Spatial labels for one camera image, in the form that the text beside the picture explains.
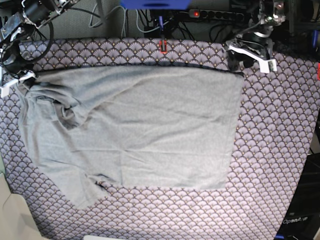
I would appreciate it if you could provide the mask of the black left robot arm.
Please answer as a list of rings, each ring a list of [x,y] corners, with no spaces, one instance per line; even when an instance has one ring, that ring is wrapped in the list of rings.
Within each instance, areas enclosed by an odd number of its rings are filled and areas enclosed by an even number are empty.
[[[253,0],[249,7],[251,18],[247,28],[234,33],[225,42],[228,68],[235,72],[239,65],[250,68],[258,63],[259,71],[264,74],[277,71],[277,62],[272,57],[274,43],[271,34],[275,27],[286,20],[283,0]]]

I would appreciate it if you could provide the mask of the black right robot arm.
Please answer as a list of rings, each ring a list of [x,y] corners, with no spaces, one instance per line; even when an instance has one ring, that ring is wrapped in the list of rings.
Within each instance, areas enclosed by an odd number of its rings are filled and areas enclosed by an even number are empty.
[[[77,0],[23,0],[21,8],[0,28],[0,97],[7,97],[13,85],[35,78],[32,68],[50,50],[54,40],[52,21],[73,7]],[[40,56],[25,59],[20,42],[30,39],[43,26],[49,26],[49,40]]]

